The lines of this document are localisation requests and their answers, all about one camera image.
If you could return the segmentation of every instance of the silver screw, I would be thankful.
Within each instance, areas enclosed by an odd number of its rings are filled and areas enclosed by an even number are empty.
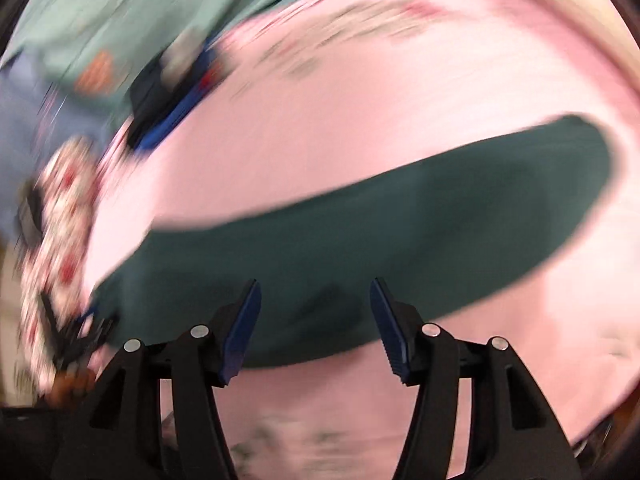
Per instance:
[[[437,337],[440,335],[440,327],[433,323],[427,323],[422,326],[422,333],[429,337]]]
[[[491,339],[491,346],[496,350],[506,350],[509,348],[509,342],[503,337],[494,337]]]
[[[129,339],[126,343],[124,343],[125,352],[135,352],[138,350],[142,344],[137,339]]]
[[[196,325],[191,329],[191,337],[200,339],[209,335],[209,327],[205,325]]]

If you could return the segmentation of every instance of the pink tablecloth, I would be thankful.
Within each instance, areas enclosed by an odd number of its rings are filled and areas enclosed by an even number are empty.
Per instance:
[[[532,0],[303,0],[221,44],[228,80],[149,158],[108,177],[87,292],[152,225],[220,224],[575,112],[610,144],[606,192],[549,261],[440,322],[457,338],[506,336],[571,439],[623,398],[640,366],[640,106],[591,43]],[[243,371],[216,397],[243,472],[382,480],[415,390],[373,343]],[[463,427],[468,388],[461,401]]]

